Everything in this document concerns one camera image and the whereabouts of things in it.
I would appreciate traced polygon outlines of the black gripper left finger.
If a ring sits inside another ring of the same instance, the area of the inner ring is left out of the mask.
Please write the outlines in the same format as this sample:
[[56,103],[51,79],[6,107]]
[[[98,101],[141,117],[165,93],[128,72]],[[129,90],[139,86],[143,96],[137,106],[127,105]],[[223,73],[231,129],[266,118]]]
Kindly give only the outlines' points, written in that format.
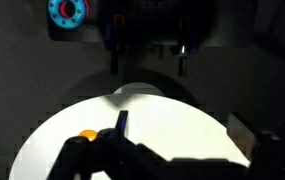
[[67,139],[47,180],[92,180],[98,172],[105,172],[111,180],[161,179],[167,161],[125,137],[128,114],[121,110],[116,125],[100,130],[94,140],[84,136]]

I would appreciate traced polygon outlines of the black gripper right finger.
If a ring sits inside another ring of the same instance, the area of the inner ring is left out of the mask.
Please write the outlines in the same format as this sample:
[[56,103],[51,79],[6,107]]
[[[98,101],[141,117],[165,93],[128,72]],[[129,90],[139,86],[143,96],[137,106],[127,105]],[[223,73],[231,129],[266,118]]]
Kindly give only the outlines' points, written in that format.
[[285,122],[275,130],[258,130],[230,113],[227,134],[249,161],[244,180],[285,180]]

